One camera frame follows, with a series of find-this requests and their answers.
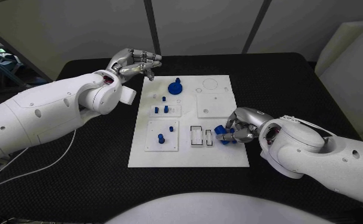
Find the black table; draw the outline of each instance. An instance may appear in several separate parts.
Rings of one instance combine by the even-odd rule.
[[[107,65],[107,59],[66,64],[58,79]],[[164,57],[155,75],[228,74],[236,105],[270,116],[292,115],[336,135],[358,135],[309,68],[295,53]],[[250,168],[126,168],[136,120],[142,76],[126,86],[138,94],[130,106],[117,104],[104,116],[79,128],[71,148],[48,169],[0,186],[5,217],[60,222],[104,222],[122,211],[158,197],[214,191],[256,196],[319,216],[361,204],[326,190],[308,176],[289,179],[259,157],[257,141],[246,144]],[[27,150],[0,174],[0,181],[44,167],[58,158],[71,133]]]

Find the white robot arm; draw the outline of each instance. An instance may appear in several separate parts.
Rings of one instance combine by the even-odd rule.
[[[237,108],[224,128],[234,123],[234,133],[217,139],[247,143],[259,138],[260,156],[289,178],[310,176],[329,190],[363,202],[363,142],[335,136],[321,137],[293,117],[273,119],[250,108]]]
[[[104,70],[34,87],[1,103],[0,157],[66,135],[107,114],[117,101],[130,104],[136,93],[122,83],[138,73],[152,81],[159,60],[159,55],[123,49]]]

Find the blue knob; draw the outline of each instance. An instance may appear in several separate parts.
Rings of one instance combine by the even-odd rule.
[[[234,129],[233,128],[230,128],[228,133],[234,133]]]
[[[221,125],[215,126],[214,132],[215,132],[215,134],[225,134],[227,133],[224,131],[224,127]],[[223,145],[225,145],[228,143],[228,141],[224,141],[224,140],[221,140],[220,142],[221,142]]]
[[[179,94],[182,91],[182,86],[179,84],[179,78],[175,78],[175,82],[169,83],[168,85],[168,93],[169,94]]]
[[[158,143],[162,144],[164,143],[164,137],[162,137],[162,134],[158,134],[156,135],[156,138],[158,138]]]

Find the white board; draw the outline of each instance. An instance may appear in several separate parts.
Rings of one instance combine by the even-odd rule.
[[[182,91],[178,95],[171,95],[166,88],[168,84],[175,81],[175,77],[179,78]],[[214,97],[217,97],[215,100],[225,100],[225,102],[217,101],[218,111],[223,111],[224,117],[198,118],[197,96],[204,94],[214,94],[211,97],[205,96],[208,101]],[[202,102],[202,96],[198,98],[198,104],[202,107],[207,104]],[[153,107],[158,107],[158,113],[162,114],[165,105],[168,107],[179,106],[179,115],[175,113],[175,117],[153,116]],[[244,145],[241,143],[223,145],[215,140],[214,127],[224,125],[234,109],[236,102],[228,76],[155,76],[152,82],[145,78],[128,167],[249,167]],[[165,123],[159,122],[156,127],[149,127],[149,122],[156,125],[155,121],[165,121]],[[174,146],[168,149],[166,146],[158,144],[156,139],[158,131],[162,131],[161,134],[165,134],[166,141],[171,122],[178,122],[175,149]],[[202,144],[197,148],[191,146],[191,126],[201,127]]]

